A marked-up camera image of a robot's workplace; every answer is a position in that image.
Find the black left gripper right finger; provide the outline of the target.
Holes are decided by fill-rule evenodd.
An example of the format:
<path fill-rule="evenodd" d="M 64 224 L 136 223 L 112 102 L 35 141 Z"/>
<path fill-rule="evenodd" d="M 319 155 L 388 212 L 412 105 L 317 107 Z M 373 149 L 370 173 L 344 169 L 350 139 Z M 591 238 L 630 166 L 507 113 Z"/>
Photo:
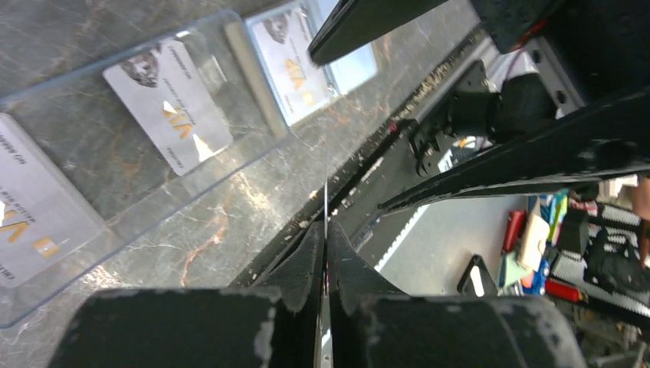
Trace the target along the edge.
<path fill-rule="evenodd" d="M 335 367 L 584 367 L 576 338 L 541 297 L 412 296 L 327 226 Z"/>

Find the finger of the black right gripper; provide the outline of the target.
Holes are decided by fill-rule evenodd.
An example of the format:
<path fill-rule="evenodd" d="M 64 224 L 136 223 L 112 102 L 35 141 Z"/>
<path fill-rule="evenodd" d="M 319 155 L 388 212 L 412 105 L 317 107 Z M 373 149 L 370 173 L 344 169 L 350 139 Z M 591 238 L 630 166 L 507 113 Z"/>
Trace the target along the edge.
<path fill-rule="evenodd" d="M 442 5 L 439 0 L 339 1 L 308 47 L 324 66 Z"/>

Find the clear acrylic card box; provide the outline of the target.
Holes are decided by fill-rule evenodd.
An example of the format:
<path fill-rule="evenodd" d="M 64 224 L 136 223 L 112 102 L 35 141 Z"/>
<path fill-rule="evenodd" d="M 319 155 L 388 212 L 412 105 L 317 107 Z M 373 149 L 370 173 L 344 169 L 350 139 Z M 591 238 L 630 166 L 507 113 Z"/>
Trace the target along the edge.
<path fill-rule="evenodd" d="M 11 327 L 88 271 L 154 232 L 282 144 L 225 35 L 241 16 L 201 1 L 3 1 L 1 115 L 13 117 L 103 219 L 93 240 L 17 288 L 1 285 Z M 103 71 L 181 41 L 225 114 L 233 143 L 176 175 Z"/>

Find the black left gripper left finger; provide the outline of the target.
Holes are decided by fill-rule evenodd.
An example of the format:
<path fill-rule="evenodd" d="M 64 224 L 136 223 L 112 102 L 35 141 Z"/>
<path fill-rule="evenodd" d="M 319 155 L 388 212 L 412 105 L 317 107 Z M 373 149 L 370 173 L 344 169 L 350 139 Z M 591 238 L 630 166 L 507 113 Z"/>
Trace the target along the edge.
<path fill-rule="evenodd" d="M 315 367 L 325 230 L 249 287 L 121 288 L 91 295 L 52 367 Z"/>

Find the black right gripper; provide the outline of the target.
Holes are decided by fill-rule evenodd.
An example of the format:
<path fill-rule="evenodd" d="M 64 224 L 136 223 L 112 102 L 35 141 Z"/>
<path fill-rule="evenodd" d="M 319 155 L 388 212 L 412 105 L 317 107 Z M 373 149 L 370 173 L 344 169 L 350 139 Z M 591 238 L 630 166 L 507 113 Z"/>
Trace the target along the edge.
<path fill-rule="evenodd" d="M 471 4 L 500 52 L 527 50 L 554 100 L 582 108 L 394 196 L 381 212 L 555 192 L 649 170 L 647 1 Z"/>

